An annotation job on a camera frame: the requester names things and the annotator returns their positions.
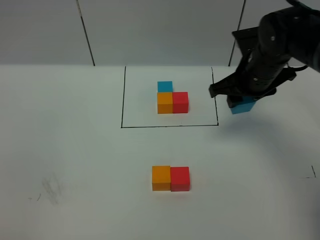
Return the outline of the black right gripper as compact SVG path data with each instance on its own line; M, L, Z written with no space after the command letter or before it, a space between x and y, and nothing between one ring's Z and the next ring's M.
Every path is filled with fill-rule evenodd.
M236 71L209 87L210 96L227 96L229 108L242 105L243 97L259 100L276 93L277 87L297 74L286 67L291 56L251 53L243 57Z

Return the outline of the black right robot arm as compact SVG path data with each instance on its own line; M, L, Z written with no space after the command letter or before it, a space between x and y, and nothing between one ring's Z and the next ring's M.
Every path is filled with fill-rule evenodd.
M298 0L262 17L257 27L232 32L242 58L234 73L209 86L229 108L272 96L306 68L320 70L320 12Z

